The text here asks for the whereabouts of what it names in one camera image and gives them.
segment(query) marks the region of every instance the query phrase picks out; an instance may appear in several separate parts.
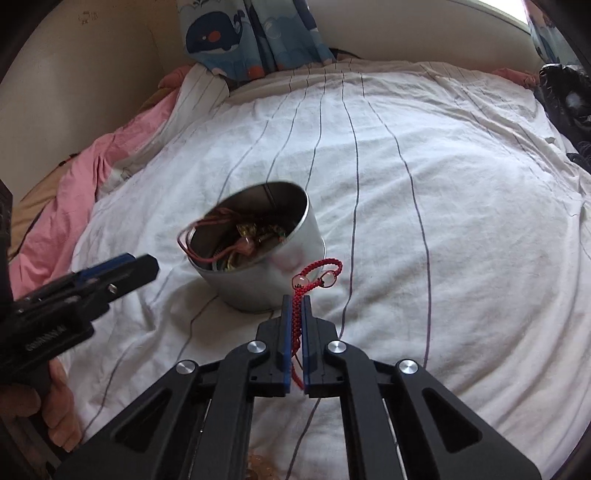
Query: red braided bracelet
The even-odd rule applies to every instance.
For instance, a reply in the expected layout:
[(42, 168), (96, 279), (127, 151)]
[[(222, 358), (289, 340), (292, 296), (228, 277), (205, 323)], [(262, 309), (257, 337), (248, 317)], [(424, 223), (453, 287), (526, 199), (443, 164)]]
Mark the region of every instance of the red braided bracelet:
[[(306, 275), (315, 270), (316, 268), (323, 267), (324, 265), (334, 265), (336, 270), (327, 270), (322, 273), (316, 280), (310, 282)], [(294, 289), (293, 300), (291, 304), (291, 356), (292, 358), (296, 356), (297, 351), (300, 349), (301, 346), (301, 300), (308, 293), (310, 290), (321, 287), (321, 288), (329, 288), (335, 284), (337, 277), (343, 271), (343, 264), (340, 260), (336, 258), (325, 258), (324, 260), (318, 260), (314, 263), (308, 265), (304, 270), (302, 270), (298, 275), (293, 277), (291, 280), (291, 284)], [(291, 377), (293, 378), (294, 382), (300, 387), (302, 390), (304, 389), (304, 384), (300, 377), (298, 377), (296, 373), (296, 369), (294, 368), (293, 364), (291, 366)]]

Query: white wall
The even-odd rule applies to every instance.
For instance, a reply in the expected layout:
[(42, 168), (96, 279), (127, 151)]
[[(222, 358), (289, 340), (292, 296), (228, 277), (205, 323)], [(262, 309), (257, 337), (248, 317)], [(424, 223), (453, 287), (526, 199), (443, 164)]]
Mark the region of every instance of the white wall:
[(0, 84), (0, 178), (15, 202), (69, 154), (131, 119), (163, 74), (136, 10), (104, 0), (58, 5)]
[[(330, 47), (367, 59), (491, 71), (540, 66), (527, 26), (475, 0), (308, 0)], [(0, 178), (15, 201), (69, 154), (131, 119), (190, 61), (176, 0), (63, 0), (0, 84)]]

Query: white bed sheet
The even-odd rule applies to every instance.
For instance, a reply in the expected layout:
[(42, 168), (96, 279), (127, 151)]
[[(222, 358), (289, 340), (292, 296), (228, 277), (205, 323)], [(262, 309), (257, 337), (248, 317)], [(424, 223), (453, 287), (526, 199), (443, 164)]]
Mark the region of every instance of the white bed sheet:
[[(86, 437), (177, 359), (253, 338), (267, 315), (216, 299), (176, 235), (221, 197), (282, 179), (307, 189), (345, 264), (312, 293), (315, 314), (373, 359), (426, 363), (550, 478), (591, 421), (591, 176), (533, 95), (442, 63), (303, 68), (225, 100), (220, 82), (191, 71), (76, 248), (74, 270), (122, 252), (161, 267), (63, 357)], [(252, 429), (283, 478), (315, 404), (293, 390), (257, 401)], [(291, 478), (348, 478), (337, 400), (320, 402)]]

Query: red string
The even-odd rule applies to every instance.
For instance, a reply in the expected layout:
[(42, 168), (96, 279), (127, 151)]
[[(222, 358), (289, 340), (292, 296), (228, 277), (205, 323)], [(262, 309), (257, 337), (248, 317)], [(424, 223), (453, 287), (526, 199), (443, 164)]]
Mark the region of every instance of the red string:
[[(294, 277), (305, 277), (310, 272), (315, 270), (316, 268), (323, 267), (324, 265), (334, 265), (337, 267), (336, 270), (327, 270), (322, 275), (320, 275), (316, 280), (307, 285), (303, 286), (296, 286), (294, 285), (294, 295), (291, 304), (291, 356), (292, 358), (296, 355), (297, 351), (300, 349), (301, 346), (301, 301), (304, 295), (306, 295), (310, 290), (313, 290), (316, 287), (324, 287), (328, 288), (331, 287), (335, 282), (332, 282), (330, 285), (324, 285), (323, 277), (328, 274), (332, 273), (336, 278), (339, 274), (343, 271), (343, 264), (340, 260), (336, 258), (325, 258), (324, 260), (318, 260), (314, 263), (308, 265), (304, 270), (302, 270), (298, 275)], [(304, 390), (304, 383), (302, 382), (301, 378), (298, 377), (296, 373), (296, 369), (294, 368), (293, 364), (291, 365), (291, 377), (294, 382), (300, 387), (301, 390)]]

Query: silver cylindrical container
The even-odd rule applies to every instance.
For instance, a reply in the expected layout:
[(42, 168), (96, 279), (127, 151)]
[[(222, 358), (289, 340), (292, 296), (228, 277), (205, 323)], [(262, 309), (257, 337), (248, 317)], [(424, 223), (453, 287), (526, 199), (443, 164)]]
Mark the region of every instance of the silver cylindrical container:
[[(263, 312), (281, 307), (283, 295), (293, 292), (291, 280), (305, 266), (322, 260), (326, 253), (307, 193), (294, 183), (275, 181), (249, 187), (216, 205), (245, 215), (277, 219), (285, 240), (235, 270), (218, 270), (216, 264), (191, 263), (228, 304), (245, 312)], [(200, 226), (193, 231), (191, 249), (210, 258), (232, 243), (234, 223)]]

